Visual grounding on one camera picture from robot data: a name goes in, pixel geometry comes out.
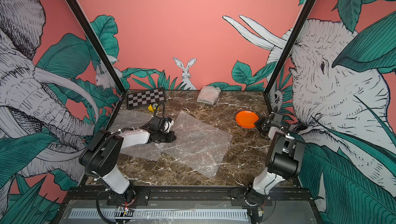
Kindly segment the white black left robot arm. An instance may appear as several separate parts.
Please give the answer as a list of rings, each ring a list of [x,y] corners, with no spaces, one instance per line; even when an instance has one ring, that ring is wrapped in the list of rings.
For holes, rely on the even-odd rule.
[[[98,179],[116,194],[124,194],[130,186],[129,180],[117,167],[123,149],[146,143],[172,143],[176,136],[171,127],[171,118],[154,117],[139,128],[123,128],[114,133],[100,130],[96,133],[79,157],[85,175]]]

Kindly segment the orange dinner plate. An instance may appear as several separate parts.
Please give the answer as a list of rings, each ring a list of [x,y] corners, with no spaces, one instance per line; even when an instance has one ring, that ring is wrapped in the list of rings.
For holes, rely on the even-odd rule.
[[[255,128],[255,122],[259,120],[259,116],[252,111],[242,110],[237,113],[235,120],[239,126],[253,129]]]

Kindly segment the clear bubble wrap sheet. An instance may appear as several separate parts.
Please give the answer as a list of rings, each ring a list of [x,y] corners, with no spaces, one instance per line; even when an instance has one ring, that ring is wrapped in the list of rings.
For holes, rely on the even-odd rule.
[[[118,112],[114,122],[108,129],[110,132],[116,132],[122,128],[135,128],[144,125],[151,119],[152,115],[134,111],[122,109]],[[133,147],[125,148],[121,150],[121,154],[132,156],[133,158],[142,158],[149,161],[157,161],[161,152],[154,143],[147,143],[144,145],[136,145]]]

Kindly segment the bubble plate bundle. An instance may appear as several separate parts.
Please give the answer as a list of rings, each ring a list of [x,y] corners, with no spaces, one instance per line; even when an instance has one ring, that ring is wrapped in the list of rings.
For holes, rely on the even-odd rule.
[[[220,92],[221,89],[219,87],[204,86],[197,97],[197,102],[214,105],[219,98]]]

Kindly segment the pink bubble bundle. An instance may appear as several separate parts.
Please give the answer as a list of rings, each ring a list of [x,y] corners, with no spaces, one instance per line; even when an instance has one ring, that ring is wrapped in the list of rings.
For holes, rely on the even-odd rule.
[[[176,140],[159,150],[208,178],[214,178],[229,150],[232,135],[181,111],[171,128]]]

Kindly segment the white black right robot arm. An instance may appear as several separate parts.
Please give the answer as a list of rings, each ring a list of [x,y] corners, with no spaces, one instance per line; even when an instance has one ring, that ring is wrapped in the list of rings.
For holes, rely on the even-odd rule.
[[[271,141],[265,169],[254,178],[252,185],[252,189],[262,195],[268,195],[279,182],[297,178],[301,172],[306,143],[288,132],[289,125],[282,125],[284,117],[280,112],[272,112],[268,118],[255,122],[260,133]]]

